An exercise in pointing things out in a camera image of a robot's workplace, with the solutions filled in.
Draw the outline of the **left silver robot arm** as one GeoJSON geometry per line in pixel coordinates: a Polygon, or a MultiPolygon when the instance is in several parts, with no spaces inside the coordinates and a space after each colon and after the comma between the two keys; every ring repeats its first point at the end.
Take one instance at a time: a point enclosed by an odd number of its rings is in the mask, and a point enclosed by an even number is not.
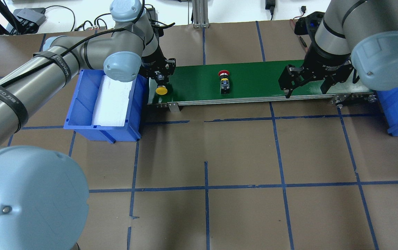
{"type": "Polygon", "coordinates": [[[172,74],[143,0],[114,0],[111,30],[56,36],[0,80],[0,250],[72,250],[89,215],[86,176],[70,156],[2,146],[83,69],[121,82],[172,74]]]}

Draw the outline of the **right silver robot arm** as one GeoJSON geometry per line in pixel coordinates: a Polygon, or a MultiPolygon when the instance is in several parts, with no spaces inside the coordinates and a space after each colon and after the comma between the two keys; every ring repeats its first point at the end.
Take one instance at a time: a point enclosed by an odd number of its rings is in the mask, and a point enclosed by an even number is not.
{"type": "Polygon", "coordinates": [[[303,64],[278,79],[286,98],[313,81],[326,94],[351,74],[370,90],[398,88],[398,0],[332,0],[326,12],[299,17],[294,33],[311,44],[303,64]]]}

